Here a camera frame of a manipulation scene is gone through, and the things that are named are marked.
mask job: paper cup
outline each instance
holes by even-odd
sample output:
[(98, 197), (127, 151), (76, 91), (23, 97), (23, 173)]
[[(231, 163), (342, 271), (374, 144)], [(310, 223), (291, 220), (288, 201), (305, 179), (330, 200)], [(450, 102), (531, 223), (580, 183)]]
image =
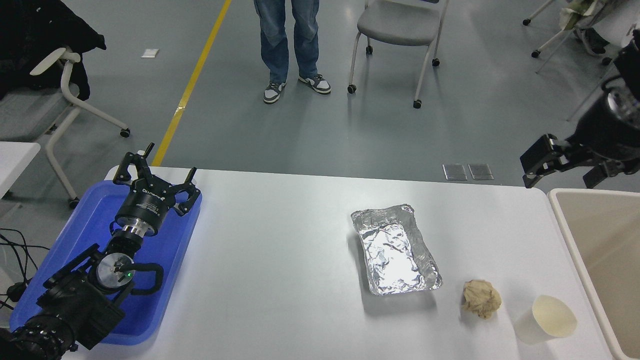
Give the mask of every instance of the paper cup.
[(548, 295), (540, 295), (513, 325), (516, 336), (529, 345), (565, 338), (573, 334), (577, 326), (578, 320), (571, 309)]

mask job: gray floor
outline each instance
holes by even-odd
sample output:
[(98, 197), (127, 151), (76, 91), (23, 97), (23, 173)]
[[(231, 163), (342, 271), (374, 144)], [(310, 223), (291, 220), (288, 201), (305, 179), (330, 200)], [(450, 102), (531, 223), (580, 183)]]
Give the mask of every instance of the gray floor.
[[(83, 193), (127, 151), (161, 142), (223, 0), (65, 2), (107, 40), (107, 51), (84, 57), (89, 103), (132, 130), (120, 138), (117, 128), (87, 113), (69, 129), (56, 154)], [(443, 163), (487, 163), (495, 180), (467, 182), (522, 186), (519, 156), (543, 133), (572, 134), (575, 122), (566, 119), (604, 73), (572, 39), (534, 72), (545, 53), (537, 60), (529, 54), (557, 31), (559, 9), (522, 26), (539, 5), (452, 0), (438, 50), (442, 64), (428, 67), (422, 109), (415, 110), (422, 48), (374, 43), (365, 57), (361, 41), (358, 91), (346, 92), (364, 0), (321, 1), (318, 67), (333, 92), (315, 94), (296, 81), (291, 51), (282, 98), (263, 104), (268, 72), (258, 18), (251, 1), (232, 1), (162, 166), (443, 182)], [(157, 58), (141, 59), (147, 48), (160, 49)], [(544, 178), (538, 188), (583, 188), (585, 172)], [(598, 188), (638, 191), (638, 175)], [(0, 203), (8, 209), (0, 225), (20, 229), (30, 243), (52, 244), (70, 211), (43, 153), (12, 190)], [(37, 261), (43, 256), (35, 253)]]

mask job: cable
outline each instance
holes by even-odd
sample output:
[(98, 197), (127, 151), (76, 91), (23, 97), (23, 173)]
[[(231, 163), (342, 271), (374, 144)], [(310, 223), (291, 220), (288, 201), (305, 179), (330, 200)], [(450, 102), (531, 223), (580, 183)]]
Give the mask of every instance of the cable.
[[(0, 295), (0, 296), (7, 296), (7, 298), (4, 301), (0, 300), (0, 309), (7, 307), (8, 309), (13, 310), (14, 309), (13, 306), (9, 305), (7, 301), (8, 300), (17, 301), (17, 299), (20, 299), (20, 297), (24, 293), (24, 290), (26, 289), (28, 284), (31, 282), (31, 279), (27, 277), (29, 261), (31, 261), (36, 271), (38, 270), (38, 265), (36, 264), (35, 260), (29, 253), (29, 248), (31, 247), (31, 248), (39, 248), (39, 249), (45, 249), (45, 250), (49, 250), (49, 248), (40, 246), (40, 245), (27, 245), (27, 241), (24, 235), (19, 230), (0, 228), (0, 231), (12, 231), (12, 232), (18, 233), (22, 238), (22, 243), (17, 243), (9, 240), (5, 235), (2, 235), (0, 233), (0, 240), (4, 241), (4, 243), (0, 243), (0, 245), (11, 247), (11, 250), (15, 254), (15, 259), (18, 262), (18, 267), (20, 268), (20, 274), (22, 276), (22, 282), (16, 282), (14, 285), (10, 286), (7, 289), (6, 294)], [(20, 250), (24, 252), (24, 264), (22, 262), (22, 259), (20, 258), (20, 254), (17, 248), (20, 248)]]
[(607, 88), (607, 85), (608, 85), (611, 81), (617, 80), (617, 79), (619, 79), (619, 78), (622, 78), (622, 75), (616, 75), (616, 76), (612, 76), (612, 77), (611, 77), (611, 78), (609, 78), (609, 79), (606, 79), (606, 80), (602, 83), (602, 85), (600, 85), (600, 88), (602, 89), (602, 91), (607, 92), (607, 91), (608, 91), (608, 89), (609, 89), (609, 88)]
[(7, 296), (4, 301), (0, 300), (0, 309), (2, 309), (3, 307), (7, 307), (10, 310), (14, 310), (15, 309), (13, 306), (11, 306), (11, 305), (6, 303), (8, 300), (9, 300), (9, 296)]
[(36, 270), (38, 270), (38, 265), (36, 265), (36, 262), (35, 262), (35, 261), (33, 261), (33, 258), (31, 257), (31, 254), (29, 253), (29, 250), (27, 249), (27, 246), (28, 246), (28, 245), (27, 245), (27, 240), (24, 238), (24, 235), (23, 235), (19, 230), (16, 230), (16, 229), (7, 229), (7, 228), (5, 228), (5, 227), (0, 227), (0, 231), (13, 231), (13, 232), (15, 232), (15, 233), (20, 234), (20, 237), (22, 238), (22, 243), (24, 244), (24, 247), (22, 248), (22, 249), (23, 249), (23, 251), (24, 251), (24, 255), (25, 255), (25, 256), (24, 256), (24, 272), (25, 272), (25, 274), (26, 274), (26, 272), (27, 272), (27, 265), (28, 265), (27, 258), (29, 258), (29, 259), (31, 260), (31, 262), (32, 262), (33, 266), (36, 268)]

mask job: chair armrest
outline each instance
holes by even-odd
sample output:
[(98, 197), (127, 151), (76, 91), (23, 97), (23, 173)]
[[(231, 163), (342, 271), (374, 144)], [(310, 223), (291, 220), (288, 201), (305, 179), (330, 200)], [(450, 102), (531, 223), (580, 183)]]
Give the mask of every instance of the chair armrest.
[(80, 62), (80, 55), (77, 53), (73, 53), (71, 49), (59, 47), (51, 52), (51, 54), (47, 55), (38, 65), (36, 65), (33, 70), (29, 73), (29, 75), (37, 76), (45, 72), (51, 65), (55, 64), (56, 61), (64, 59), (69, 60), (72, 63)]

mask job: caster wheel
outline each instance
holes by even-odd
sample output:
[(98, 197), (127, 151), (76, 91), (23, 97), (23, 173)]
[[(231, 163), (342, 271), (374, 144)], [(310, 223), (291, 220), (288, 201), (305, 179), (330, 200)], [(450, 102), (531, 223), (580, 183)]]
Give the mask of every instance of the caster wheel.
[(80, 199), (75, 198), (75, 199), (70, 199), (69, 200), (69, 209), (73, 210), (76, 208), (76, 206), (78, 206), (78, 202), (80, 202)]

